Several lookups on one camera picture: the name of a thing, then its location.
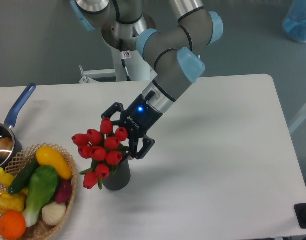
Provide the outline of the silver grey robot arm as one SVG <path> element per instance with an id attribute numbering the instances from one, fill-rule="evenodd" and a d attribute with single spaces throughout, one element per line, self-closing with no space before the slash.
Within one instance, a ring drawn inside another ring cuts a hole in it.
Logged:
<path id="1" fill-rule="evenodd" d="M 102 115 L 110 118 L 120 113 L 113 124 L 124 127 L 128 134 L 129 147 L 123 158 L 142 159 L 155 144 L 148 130 L 205 71 L 198 54 L 222 37 L 222 19 L 206 11 L 200 0 L 173 0 L 170 4 L 178 27 L 161 33 L 146 23 L 140 0 L 73 0 L 70 4 L 85 28 L 109 30 L 109 45 L 121 52 L 138 51 L 156 72 L 127 109 L 115 103 Z"/>

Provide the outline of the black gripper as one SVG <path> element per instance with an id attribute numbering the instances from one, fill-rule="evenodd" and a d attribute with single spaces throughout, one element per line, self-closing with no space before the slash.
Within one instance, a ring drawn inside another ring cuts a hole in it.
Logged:
<path id="1" fill-rule="evenodd" d="M 119 120 L 111 120 L 115 113 L 120 113 Z M 143 159 L 155 144 L 155 140 L 148 137 L 148 130 L 162 117 L 162 113 L 147 103 L 145 97 L 140 94 L 128 108 L 122 103 L 115 102 L 102 115 L 101 119 L 108 118 L 113 125 L 118 125 L 127 130 L 129 139 L 127 160 Z"/>

